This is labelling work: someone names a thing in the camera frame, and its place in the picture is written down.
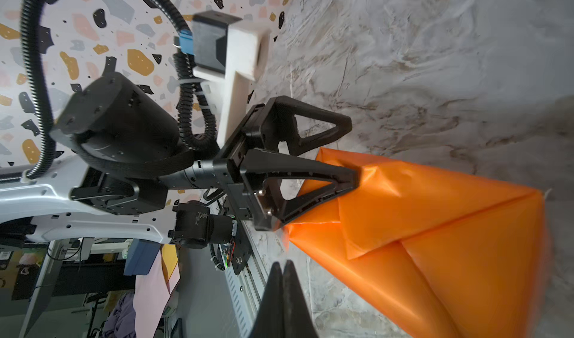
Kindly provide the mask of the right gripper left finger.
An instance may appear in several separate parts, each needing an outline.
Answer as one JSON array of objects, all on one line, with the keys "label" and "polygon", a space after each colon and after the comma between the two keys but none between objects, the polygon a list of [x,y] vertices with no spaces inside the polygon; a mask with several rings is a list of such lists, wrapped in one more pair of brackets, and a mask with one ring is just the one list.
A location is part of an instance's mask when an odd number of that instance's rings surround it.
[{"label": "right gripper left finger", "polygon": [[283,273],[278,262],[273,263],[259,311],[249,338],[284,337]]}]

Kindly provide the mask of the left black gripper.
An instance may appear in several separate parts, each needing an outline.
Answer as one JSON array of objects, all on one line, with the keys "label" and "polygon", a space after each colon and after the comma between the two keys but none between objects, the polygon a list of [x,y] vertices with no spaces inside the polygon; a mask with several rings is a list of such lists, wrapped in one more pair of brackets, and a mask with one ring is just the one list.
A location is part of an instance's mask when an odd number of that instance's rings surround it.
[{"label": "left black gripper", "polygon": [[[190,167],[161,177],[169,189],[222,189],[231,212],[274,231],[355,190],[354,169],[294,157],[341,139],[351,118],[280,96],[252,107],[223,148],[197,154]],[[278,154],[280,143],[288,153]]]}]

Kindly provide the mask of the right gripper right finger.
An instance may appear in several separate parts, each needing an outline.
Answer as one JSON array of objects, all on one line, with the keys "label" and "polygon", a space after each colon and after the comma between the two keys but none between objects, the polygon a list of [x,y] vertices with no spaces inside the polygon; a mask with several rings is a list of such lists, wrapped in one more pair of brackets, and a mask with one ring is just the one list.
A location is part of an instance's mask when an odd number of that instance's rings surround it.
[{"label": "right gripper right finger", "polygon": [[283,325],[287,338],[318,338],[306,299],[291,260],[283,270]]}]

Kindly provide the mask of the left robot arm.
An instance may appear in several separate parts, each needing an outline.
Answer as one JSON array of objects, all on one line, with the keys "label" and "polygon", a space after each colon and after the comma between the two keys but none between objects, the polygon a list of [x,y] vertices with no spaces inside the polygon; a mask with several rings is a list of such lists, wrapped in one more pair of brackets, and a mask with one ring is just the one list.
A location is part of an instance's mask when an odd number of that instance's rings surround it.
[{"label": "left robot arm", "polygon": [[252,107],[223,146],[190,151],[176,121],[124,75],[73,95],[54,133],[77,154],[36,180],[1,171],[1,248],[80,237],[189,248],[275,231],[359,185],[354,169],[304,154],[352,128],[346,115],[281,96]]}]

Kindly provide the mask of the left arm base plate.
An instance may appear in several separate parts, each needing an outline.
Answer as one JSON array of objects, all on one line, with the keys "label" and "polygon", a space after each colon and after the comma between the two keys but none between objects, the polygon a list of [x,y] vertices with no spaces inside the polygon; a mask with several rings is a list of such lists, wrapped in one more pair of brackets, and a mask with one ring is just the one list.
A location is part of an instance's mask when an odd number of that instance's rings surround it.
[{"label": "left arm base plate", "polygon": [[241,221],[232,219],[230,241],[209,244],[211,261],[216,269],[225,271],[231,268],[239,275],[248,267],[248,261],[254,254],[248,233]]}]

